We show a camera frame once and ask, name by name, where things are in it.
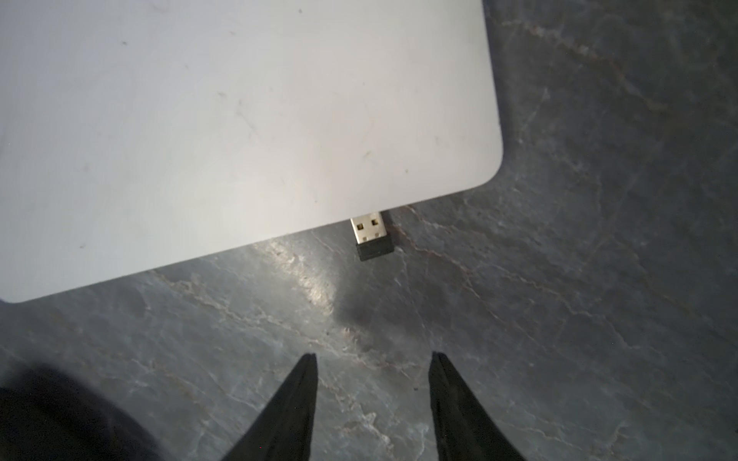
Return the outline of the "small usb mouse receiver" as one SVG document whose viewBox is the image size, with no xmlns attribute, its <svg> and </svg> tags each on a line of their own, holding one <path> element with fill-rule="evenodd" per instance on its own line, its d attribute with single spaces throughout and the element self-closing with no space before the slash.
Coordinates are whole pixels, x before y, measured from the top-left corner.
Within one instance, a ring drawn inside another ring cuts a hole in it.
<svg viewBox="0 0 738 461">
<path fill-rule="evenodd" d="M 352 218 L 351 225 L 360 261 L 382 257 L 394 251 L 394 243 L 386 228 L 382 213 L 372 212 Z"/>
</svg>

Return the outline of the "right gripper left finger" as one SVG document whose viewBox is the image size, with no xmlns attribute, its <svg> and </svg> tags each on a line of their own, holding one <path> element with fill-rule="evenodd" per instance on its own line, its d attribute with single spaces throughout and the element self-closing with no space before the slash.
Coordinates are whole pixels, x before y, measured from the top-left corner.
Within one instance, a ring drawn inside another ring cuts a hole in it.
<svg viewBox="0 0 738 461">
<path fill-rule="evenodd" d="M 226 460 L 308 460 L 318 388 L 316 355 L 303 355 Z"/>
</svg>

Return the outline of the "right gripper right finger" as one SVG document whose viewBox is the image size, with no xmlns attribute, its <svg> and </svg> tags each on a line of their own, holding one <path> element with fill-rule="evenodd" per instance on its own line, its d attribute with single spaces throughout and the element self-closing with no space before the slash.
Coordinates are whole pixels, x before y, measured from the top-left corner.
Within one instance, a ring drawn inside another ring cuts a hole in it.
<svg viewBox="0 0 738 461">
<path fill-rule="evenodd" d="M 429 386 L 440 460 L 524 460 L 445 353 L 432 354 Z"/>
</svg>

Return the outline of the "silver laptop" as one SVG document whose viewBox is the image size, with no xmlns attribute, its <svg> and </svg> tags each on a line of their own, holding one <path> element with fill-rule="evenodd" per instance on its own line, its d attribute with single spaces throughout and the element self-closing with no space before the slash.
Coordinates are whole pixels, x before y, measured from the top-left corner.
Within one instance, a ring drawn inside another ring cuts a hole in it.
<svg viewBox="0 0 738 461">
<path fill-rule="evenodd" d="M 482 186 L 478 1 L 5 1 L 1 298 Z"/>
</svg>

